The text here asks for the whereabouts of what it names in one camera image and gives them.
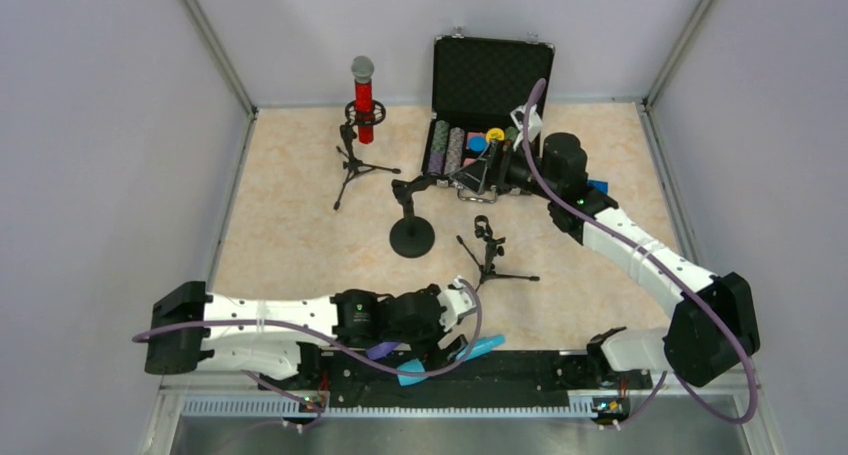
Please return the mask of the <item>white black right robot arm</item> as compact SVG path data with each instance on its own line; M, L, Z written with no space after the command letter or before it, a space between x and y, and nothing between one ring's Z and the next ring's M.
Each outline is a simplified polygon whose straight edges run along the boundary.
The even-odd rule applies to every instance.
M545 138L540 157L494 141L472 163L450 174L459 187L481 194L518 190L548 200L560 231L619 266L647 290L669 317L668 328L611 329L587 346L613 372L670 371L703 387L759 351L751 287L741 275L719 276L651 236L618 203L593 185L577 136Z

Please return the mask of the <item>red glitter microphone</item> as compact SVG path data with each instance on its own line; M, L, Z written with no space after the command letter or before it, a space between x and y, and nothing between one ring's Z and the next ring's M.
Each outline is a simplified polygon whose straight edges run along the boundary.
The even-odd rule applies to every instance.
M372 93L372 77L375 66L372 60L359 55L353 59L351 73L354 77L356 120L360 122L358 138L362 144L370 144L374 140L374 110L375 103Z

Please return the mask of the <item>black round-base mic stand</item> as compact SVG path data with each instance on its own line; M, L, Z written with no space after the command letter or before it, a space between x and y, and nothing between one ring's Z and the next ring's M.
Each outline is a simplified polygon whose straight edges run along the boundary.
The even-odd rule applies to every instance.
M436 175L419 175L411 181L394 179L391 182L392 193L403 211L389 234L390 246L396 254L414 259L432 250L435 230L428 220L415 214L413 194L428 189L438 180Z

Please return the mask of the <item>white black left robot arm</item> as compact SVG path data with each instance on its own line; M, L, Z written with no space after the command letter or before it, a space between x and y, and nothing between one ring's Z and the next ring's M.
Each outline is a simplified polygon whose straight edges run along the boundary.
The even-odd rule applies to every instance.
M283 381L328 348L372 367L381 345L438 353L469 316L482 316L480 297L461 277L401 295L348 289L300 300L229 297L188 281L153 305L149 329L132 340L146 345L149 374L249 371Z

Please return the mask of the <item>purple microphone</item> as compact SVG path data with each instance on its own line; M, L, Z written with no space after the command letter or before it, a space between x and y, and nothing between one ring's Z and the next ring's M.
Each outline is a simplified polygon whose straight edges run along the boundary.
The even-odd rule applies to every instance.
M366 356L370 360L379 360L390 355L401 345L400 342L386 341L378 343L366 350Z

